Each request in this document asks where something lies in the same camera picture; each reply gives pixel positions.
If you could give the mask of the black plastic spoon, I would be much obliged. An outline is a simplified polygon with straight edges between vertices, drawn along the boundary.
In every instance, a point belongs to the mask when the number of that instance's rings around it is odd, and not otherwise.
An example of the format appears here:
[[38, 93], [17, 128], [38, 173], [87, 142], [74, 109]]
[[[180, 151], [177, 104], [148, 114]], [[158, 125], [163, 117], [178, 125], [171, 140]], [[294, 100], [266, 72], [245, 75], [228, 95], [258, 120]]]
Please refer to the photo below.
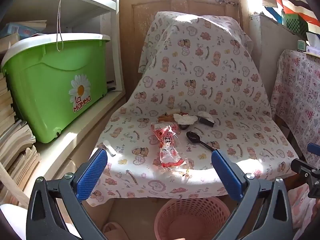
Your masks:
[[211, 146], [209, 146], [208, 144], [206, 144], [205, 142], [202, 142], [200, 139], [200, 136], [197, 135], [194, 132], [188, 131], [186, 133], [187, 138], [189, 139], [190, 142], [192, 142], [193, 144], [201, 144], [202, 146], [204, 146], [205, 148], [207, 148], [208, 150], [210, 150], [211, 152], [213, 152], [215, 149], [212, 148]]

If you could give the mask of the black rectangular small box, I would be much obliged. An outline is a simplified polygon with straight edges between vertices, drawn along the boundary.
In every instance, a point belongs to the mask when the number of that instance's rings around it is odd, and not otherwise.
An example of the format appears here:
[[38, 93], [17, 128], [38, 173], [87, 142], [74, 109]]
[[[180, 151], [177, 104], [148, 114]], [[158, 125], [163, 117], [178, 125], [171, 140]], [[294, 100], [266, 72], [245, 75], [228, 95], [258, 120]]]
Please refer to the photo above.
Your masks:
[[204, 124], [209, 127], [214, 127], [215, 121], [209, 113], [204, 111], [199, 111], [197, 113], [197, 118], [201, 124]]

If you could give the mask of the red white snack wrapper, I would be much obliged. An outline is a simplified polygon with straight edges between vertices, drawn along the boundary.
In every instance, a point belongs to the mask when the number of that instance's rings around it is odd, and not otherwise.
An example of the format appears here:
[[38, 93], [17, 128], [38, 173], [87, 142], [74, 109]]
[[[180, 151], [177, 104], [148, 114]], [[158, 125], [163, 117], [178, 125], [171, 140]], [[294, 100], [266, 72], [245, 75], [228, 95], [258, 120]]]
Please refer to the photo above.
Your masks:
[[151, 130], [159, 141], [159, 159], [164, 168], [186, 165], [180, 140], [180, 128], [175, 122], [154, 122]]

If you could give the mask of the white tissue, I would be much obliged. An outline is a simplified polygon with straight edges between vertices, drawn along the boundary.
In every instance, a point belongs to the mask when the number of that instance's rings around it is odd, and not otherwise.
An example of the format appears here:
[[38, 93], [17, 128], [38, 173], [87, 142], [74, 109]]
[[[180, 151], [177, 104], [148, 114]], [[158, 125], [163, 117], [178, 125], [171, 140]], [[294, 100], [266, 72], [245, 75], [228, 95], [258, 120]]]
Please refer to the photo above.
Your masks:
[[193, 125], [198, 120], [198, 117], [196, 115], [188, 114], [180, 115], [175, 113], [173, 117], [178, 125]]

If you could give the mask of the wooden clothespin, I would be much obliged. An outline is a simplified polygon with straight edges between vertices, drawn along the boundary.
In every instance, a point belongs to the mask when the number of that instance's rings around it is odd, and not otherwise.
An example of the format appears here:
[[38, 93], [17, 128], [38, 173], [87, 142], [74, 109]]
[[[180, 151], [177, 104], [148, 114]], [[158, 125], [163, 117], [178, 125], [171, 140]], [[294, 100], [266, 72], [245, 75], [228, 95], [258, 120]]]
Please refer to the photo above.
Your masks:
[[159, 122], [174, 122], [174, 116], [173, 115], [161, 115], [158, 117]]

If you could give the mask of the cream thread spool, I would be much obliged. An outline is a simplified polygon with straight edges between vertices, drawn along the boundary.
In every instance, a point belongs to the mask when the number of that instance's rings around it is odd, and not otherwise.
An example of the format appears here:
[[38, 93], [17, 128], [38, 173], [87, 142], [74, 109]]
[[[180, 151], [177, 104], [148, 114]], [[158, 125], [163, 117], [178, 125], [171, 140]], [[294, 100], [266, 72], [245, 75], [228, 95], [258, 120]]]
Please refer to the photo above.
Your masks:
[[173, 115], [173, 114], [180, 114], [181, 110], [179, 108], [175, 108], [175, 109], [170, 109], [168, 111], [166, 111], [166, 115]]

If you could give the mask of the pink plastic waste basket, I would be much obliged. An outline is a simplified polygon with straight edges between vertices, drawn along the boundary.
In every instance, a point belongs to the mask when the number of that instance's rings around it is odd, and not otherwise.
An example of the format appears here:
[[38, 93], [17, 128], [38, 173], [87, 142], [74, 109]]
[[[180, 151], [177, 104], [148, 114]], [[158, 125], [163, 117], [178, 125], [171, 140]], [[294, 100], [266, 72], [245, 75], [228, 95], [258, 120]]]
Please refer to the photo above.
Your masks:
[[157, 239], [213, 239], [230, 216], [219, 198], [172, 199], [157, 213]]

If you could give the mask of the pink slipper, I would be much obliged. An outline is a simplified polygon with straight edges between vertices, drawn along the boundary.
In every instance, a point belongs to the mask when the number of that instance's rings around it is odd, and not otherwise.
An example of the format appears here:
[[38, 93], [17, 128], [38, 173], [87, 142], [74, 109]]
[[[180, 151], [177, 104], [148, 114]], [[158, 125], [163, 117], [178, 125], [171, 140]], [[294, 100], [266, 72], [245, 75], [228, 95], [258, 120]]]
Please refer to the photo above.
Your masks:
[[129, 240], [122, 226], [116, 222], [105, 224], [101, 231], [109, 240]]

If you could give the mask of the bear-print chair cover cloth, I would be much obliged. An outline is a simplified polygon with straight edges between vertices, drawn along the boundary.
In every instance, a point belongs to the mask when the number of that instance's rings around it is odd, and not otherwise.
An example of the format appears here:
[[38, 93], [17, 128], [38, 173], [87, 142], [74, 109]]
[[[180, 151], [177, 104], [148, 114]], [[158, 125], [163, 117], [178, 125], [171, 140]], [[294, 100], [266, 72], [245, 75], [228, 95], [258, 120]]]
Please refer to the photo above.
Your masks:
[[88, 204], [111, 198], [203, 198], [227, 192], [211, 153], [180, 131], [187, 164], [164, 168], [151, 124], [170, 109], [209, 113], [214, 127], [189, 130], [238, 164], [245, 173], [272, 180], [293, 175], [295, 150], [272, 120], [265, 87], [251, 58], [249, 37], [230, 17], [159, 12], [140, 58], [142, 78], [116, 110], [97, 146], [108, 140], [116, 156], [108, 163]]

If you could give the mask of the green plastic storage box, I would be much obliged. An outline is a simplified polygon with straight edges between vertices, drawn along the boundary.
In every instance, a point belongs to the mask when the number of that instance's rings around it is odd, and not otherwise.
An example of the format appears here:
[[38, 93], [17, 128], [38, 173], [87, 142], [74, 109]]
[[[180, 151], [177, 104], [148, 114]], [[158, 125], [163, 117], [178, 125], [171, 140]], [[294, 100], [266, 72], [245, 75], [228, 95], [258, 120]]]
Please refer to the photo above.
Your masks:
[[49, 143], [107, 94], [110, 37], [94, 33], [25, 38], [5, 53], [1, 71], [36, 140]]

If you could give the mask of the green mesh basket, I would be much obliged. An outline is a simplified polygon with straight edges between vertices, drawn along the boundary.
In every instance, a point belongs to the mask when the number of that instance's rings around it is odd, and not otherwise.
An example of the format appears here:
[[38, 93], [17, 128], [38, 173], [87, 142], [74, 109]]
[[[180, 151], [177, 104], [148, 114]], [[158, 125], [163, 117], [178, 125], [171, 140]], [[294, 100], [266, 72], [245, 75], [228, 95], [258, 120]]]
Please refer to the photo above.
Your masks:
[[300, 15], [284, 14], [283, 20], [289, 30], [306, 39], [306, 33], [309, 31], [309, 27], [308, 23]]

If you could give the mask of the white shelf unit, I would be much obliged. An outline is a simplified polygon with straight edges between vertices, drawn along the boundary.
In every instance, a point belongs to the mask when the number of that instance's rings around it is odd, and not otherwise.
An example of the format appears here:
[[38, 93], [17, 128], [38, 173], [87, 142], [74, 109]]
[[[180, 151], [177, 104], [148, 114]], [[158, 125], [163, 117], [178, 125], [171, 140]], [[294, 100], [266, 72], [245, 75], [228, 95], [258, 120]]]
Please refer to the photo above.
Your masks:
[[119, 0], [13, 0], [1, 18], [1, 23], [46, 20], [47, 27], [56, 26], [61, 11], [64, 31], [104, 14], [109, 15], [112, 57], [116, 90], [124, 90], [119, 33]]

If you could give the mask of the wooden door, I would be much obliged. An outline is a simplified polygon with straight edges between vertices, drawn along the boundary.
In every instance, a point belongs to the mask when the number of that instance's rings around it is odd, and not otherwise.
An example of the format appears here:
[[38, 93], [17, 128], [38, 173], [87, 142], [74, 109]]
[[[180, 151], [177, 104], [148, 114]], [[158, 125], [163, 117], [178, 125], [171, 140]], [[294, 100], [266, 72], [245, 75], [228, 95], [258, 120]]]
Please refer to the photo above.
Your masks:
[[138, 67], [144, 39], [159, 11], [229, 16], [241, 21], [238, 0], [119, 0], [121, 61], [127, 98], [142, 76]]

